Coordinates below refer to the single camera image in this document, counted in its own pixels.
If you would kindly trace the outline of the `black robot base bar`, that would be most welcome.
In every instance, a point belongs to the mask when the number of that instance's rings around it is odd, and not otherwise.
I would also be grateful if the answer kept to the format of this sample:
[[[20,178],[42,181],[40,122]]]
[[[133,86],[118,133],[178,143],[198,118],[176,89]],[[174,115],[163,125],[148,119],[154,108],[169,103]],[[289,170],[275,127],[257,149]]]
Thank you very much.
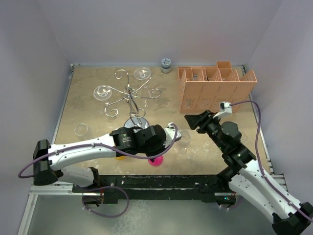
[[[217,175],[101,175],[105,203],[130,200],[196,200],[204,203],[233,205],[235,193]]]

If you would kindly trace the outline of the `tall clear champagne flute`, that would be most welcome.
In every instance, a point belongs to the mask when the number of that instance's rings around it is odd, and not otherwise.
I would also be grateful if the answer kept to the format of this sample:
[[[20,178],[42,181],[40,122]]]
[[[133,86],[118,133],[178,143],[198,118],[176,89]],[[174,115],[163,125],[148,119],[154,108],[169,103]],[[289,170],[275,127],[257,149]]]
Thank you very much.
[[[135,79],[139,80],[142,82],[142,85],[139,89],[139,94],[142,98],[151,98],[151,92],[148,89],[148,82],[151,80],[152,78],[152,72],[149,68],[147,67],[140,67],[137,68],[134,71],[134,77]]]

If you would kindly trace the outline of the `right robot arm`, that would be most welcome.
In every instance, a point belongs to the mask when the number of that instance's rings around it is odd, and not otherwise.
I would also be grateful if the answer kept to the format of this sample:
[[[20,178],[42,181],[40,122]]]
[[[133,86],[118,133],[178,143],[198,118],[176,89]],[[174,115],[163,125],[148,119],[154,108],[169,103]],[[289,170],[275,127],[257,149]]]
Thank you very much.
[[[257,208],[278,235],[299,235],[312,223],[313,207],[301,203],[269,175],[241,142],[238,125],[220,123],[210,111],[184,116],[190,129],[207,134],[221,150],[227,168],[218,174],[218,188],[234,191]]]

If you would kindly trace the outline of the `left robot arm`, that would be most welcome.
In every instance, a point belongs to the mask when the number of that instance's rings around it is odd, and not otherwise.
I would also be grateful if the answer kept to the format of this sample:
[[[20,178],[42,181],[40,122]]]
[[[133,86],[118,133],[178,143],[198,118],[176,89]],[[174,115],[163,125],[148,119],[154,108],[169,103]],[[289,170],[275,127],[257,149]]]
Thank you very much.
[[[75,164],[121,156],[154,160],[168,152],[181,137],[178,128],[170,123],[166,128],[158,124],[145,129],[121,127],[98,138],[69,144],[42,140],[33,154],[33,183],[46,186],[62,181],[95,192],[101,185],[98,170],[79,168]]]

